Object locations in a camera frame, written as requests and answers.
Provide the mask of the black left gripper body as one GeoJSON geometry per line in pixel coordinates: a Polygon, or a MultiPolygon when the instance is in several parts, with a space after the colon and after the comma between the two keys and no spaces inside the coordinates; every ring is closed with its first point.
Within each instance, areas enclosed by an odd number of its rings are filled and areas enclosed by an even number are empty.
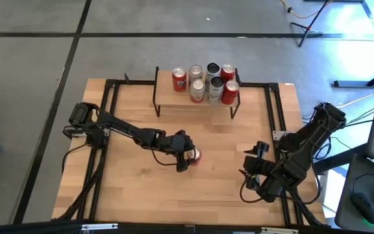
{"type": "Polygon", "coordinates": [[[168,154],[175,156],[177,162],[185,161],[184,154],[189,150],[189,145],[193,144],[193,140],[185,130],[180,130],[174,135],[169,136],[169,144],[166,148],[168,154]]]}

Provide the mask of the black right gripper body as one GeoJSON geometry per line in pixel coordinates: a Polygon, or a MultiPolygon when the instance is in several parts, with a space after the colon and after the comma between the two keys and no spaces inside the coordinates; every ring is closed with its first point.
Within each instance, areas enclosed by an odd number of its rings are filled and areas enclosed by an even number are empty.
{"type": "Polygon", "coordinates": [[[268,176],[275,168],[275,163],[260,157],[246,156],[243,162],[243,169],[250,175],[268,176]]]}

